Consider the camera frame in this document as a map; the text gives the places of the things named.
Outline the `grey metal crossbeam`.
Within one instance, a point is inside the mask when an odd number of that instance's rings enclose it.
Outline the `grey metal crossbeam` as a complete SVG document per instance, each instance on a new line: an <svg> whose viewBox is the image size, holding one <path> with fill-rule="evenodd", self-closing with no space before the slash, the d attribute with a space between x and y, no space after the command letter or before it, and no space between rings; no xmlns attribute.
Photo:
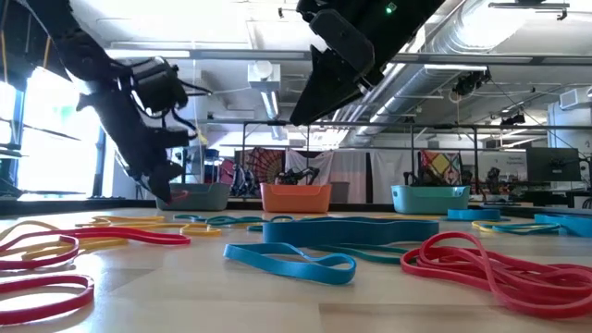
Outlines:
<svg viewBox="0 0 592 333"><path fill-rule="evenodd" d="M154 50L154 49L106 49L113 58L141 58L163 56L175 59L216 59L216 60L278 60L305 61L312 59L311 52L304 51L262 51L262 50ZM485 65L526 65L532 64L563 66L573 65L571 58L542 55L443 55L399 53L393 63L418 64L485 64Z"/></svg>

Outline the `colourful geometric cloth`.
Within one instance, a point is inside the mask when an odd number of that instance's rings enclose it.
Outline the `colourful geometric cloth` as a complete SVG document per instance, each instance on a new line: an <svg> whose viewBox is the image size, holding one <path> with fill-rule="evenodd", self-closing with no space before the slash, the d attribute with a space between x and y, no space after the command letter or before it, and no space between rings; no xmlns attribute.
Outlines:
<svg viewBox="0 0 592 333"><path fill-rule="evenodd" d="M442 153L421 150L419 156L420 166L418 173L421 169L431 169L438 173L454 172L462 177L463 162L459 153Z"/></svg>

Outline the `light blue rubber band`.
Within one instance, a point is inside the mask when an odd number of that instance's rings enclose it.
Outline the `light blue rubber band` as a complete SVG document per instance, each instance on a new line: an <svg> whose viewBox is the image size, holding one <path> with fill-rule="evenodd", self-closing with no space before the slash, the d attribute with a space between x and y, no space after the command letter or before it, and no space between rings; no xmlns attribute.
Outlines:
<svg viewBox="0 0 592 333"><path fill-rule="evenodd" d="M266 273L328 285L351 282L357 268L347 254L313 257L287 243L227 244L224 256Z"/></svg>

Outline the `orange plastic basket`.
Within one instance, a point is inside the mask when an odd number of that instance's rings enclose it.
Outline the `orange plastic basket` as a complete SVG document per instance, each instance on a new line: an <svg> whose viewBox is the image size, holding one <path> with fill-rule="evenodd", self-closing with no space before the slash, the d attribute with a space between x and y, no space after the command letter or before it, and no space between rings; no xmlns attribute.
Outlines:
<svg viewBox="0 0 592 333"><path fill-rule="evenodd" d="M260 185L263 208L268 213L326 213L332 186Z"/></svg>

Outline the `white hanging cloth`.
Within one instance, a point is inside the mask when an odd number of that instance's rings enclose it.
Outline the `white hanging cloth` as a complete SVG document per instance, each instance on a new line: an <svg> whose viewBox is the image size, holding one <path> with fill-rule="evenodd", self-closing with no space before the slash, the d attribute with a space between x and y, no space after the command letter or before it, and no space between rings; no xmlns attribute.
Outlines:
<svg viewBox="0 0 592 333"><path fill-rule="evenodd" d="M288 149L285 156L285 169L298 172L304 171L307 167L316 168L319 173L313 185L326 185L329 182L333 157L332 151L305 152Z"/></svg>
<svg viewBox="0 0 592 333"><path fill-rule="evenodd" d="M348 204L365 204L366 188L366 152L335 152L331 165L330 182L348 183Z"/></svg>
<svg viewBox="0 0 592 333"><path fill-rule="evenodd" d="M370 153L373 202L393 205L391 187L403 185L404 173L412 171L412 154L403 150L374 150Z"/></svg>

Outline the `teal plastic basket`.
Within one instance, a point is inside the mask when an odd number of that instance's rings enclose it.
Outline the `teal plastic basket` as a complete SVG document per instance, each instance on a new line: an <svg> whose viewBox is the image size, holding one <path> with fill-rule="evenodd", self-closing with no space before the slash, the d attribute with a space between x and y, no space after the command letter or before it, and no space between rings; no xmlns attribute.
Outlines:
<svg viewBox="0 0 592 333"><path fill-rule="evenodd" d="M405 215L446 215L449 209L466 209L470 199L467 186L394 185L391 193L395 211Z"/></svg>

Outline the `dark red patterned cloth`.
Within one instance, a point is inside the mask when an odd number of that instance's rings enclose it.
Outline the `dark red patterned cloth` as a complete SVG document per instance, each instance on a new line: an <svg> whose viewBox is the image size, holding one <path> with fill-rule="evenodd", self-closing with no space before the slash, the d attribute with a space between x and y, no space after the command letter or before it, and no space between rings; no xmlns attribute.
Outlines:
<svg viewBox="0 0 592 333"><path fill-rule="evenodd" d="M284 171L285 151L255 147L245 152L244 162L258 183L274 184L277 175Z"/></svg>

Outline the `black computer monitor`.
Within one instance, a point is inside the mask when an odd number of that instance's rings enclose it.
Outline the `black computer monitor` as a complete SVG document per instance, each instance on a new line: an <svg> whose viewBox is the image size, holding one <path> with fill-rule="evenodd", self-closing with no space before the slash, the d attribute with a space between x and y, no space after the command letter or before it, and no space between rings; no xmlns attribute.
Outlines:
<svg viewBox="0 0 592 333"><path fill-rule="evenodd" d="M580 181L577 149L531 147L526 150L527 180L530 182Z"/></svg>

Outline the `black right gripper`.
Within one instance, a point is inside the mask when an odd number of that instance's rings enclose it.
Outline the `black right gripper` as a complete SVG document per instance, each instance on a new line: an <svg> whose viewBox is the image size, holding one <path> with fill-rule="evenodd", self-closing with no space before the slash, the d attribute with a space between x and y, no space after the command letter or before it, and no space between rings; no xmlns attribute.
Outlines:
<svg viewBox="0 0 592 333"><path fill-rule="evenodd" d="M290 116L292 124L311 124L362 96L384 79L386 64L408 43L445 0L299 0L297 12L308 24L322 9L335 9L374 46L375 64L358 80L339 78L335 52L311 47L313 70Z"/></svg>

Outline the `teal rubber band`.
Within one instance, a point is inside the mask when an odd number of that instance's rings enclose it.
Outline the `teal rubber band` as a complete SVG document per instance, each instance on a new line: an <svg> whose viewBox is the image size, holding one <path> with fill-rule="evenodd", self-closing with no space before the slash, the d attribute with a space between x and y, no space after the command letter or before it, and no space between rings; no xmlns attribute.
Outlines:
<svg viewBox="0 0 592 333"><path fill-rule="evenodd" d="M515 235L550 234L561 229L559 224L508 224L492 225L491 229L497 232Z"/></svg>
<svg viewBox="0 0 592 333"><path fill-rule="evenodd" d="M189 220L193 223L204 223L209 226L213 227L221 227L221 226L231 226L231 225L241 225L241 224L252 224L252 223L261 223L263 219L257 216L243 216L243 217L234 217L234 216L212 216L212 217L204 217L204 216L197 216L197 215L174 215L174 218L177 220Z"/></svg>
<svg viewBox="0 0 592 333"><path fill-rule="evenodd" d="M286 223L286 222L294 222L295 218L293 216L273 216L268 220L261 219L257 225L250 225L247 227L248 231L252 232L262 232L264 230L265 224L270 223Z"/></svg>
<svg viewBox="0 0 592 333"><path fill-rule="evenodd" d="M342 253L367 262L386 265L399 265L402 256L408 252L407 249L370 244L320 245L311 247L311 250Z"/></svg>

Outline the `grey bin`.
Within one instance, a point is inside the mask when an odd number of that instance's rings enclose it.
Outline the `grey bin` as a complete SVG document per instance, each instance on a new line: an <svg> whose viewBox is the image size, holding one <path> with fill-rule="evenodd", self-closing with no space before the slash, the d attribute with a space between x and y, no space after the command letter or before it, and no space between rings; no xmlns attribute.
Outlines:
<svg viewBox="0 0 592 333"><path fill-rule="evenodd" d="M350 183L336 181L331 183L330 202L332 204L346 204L349 201Z"/></svg>

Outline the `wide blue rubber band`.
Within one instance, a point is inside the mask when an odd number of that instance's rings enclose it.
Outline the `wide blue rubber band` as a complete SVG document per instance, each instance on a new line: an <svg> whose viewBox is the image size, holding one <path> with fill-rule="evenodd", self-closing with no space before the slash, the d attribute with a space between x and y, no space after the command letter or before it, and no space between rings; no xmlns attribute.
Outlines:
<svg viewBox="0 0 592 333"><path fill-rule="evenodd" d="M559 224L570 235L592 238L592 216L537 214L535 221L543 224Z"/></svg>
<svg viewBox="0 0 592 333"><path fill-rule="evenodd" d="M455 221L500 221L500 211L496 209L449 209L448 220Z"/></svg>
<svg viewBox="0 0 592 333"><path fill-rule="evenodd" d="M263 225L263 242L295 247L337 244L386 245L425 241L439 233L435 220L325 217Z"/></svg>

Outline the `grey plastic basket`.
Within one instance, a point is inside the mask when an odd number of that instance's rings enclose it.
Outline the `grey plastic basket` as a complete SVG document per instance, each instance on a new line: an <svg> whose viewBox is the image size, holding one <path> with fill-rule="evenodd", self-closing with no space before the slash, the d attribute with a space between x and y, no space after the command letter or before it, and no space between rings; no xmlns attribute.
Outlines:
<svg viewBox="0 0 592 333"><path fill-rule="evenodd" d="M156 199L162 211L223 211L228 204L230 186L224 183L171 183L171 190L186 190L189 197L173 204Z"/></svg>

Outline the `black metal rack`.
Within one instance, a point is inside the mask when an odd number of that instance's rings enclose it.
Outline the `black metal rack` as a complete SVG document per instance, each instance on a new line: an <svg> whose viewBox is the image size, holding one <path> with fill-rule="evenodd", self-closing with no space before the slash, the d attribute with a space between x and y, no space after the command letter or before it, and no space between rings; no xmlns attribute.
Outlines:
<svg viewBox="0 0 592 333"><path fill-rule="evenodd" d="M265 125L271 128L285 128L285 127L295 127L299 128L299 126L295 126L288 121L283 120L245 120L241 122L242 124L242 141L241 141L241 154L240 154L240 167L245 168L245 156L246 156L246 138L247 133L246 130L250 125ZM419 150L420 148L415 148L415 141L419 140L421 137L420 132L424 133L427 130L440 130L440 131L456 131L458 133L464 133L464 130L470 130L473 134L468 135L468 138L473 141L474 147L474 162L475 162L475 172L478 172L478 151L487 151L487 149L480 149L477 147L477 135L480 130L493 130L497 132L501 132L500 140L503 137L503 131L533 131L533 130L544 130L547 134L555 135L557 140L562 141L563 139L557 136L556 130L572 130L572 131L588 131L592 133L592 126L575 126L575 125L482 125L482 124L454 124L454 123L447 123L447 124L422 124L422 123L379 123L379 122L314 122L308 124L306 126L302 125L302 127L306 128L306 135L305 140L306 144L304 147L306 148L307 152L310 150L310 130L311 127L319 127L320 129L333 129L333 130L356 130L357 128L381 128L381 129L407 129L409 130L409 134L411 135L411 147L375 147L376 149L390 149L390 150L410 150L412 154L412 167L415 167L414 161L414 151ZM415 129L420 129L420 132L415 133Z"/></svg>

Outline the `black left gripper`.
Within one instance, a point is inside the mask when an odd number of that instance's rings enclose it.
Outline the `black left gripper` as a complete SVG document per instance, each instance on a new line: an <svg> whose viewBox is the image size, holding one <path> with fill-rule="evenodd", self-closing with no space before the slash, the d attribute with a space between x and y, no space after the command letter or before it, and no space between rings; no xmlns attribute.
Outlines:
<svg viewBox="0 0 592 333"><path fill-rule="evenodd" d="M185 129L150 127L130 95L117 87L99 81L76 80L80 91L77 108L90 106L102 127L114 142L119 163L131 178L166 204L172 201L170 181L184 173L179 164L170 161L167 149L189 141Z"/></svg>

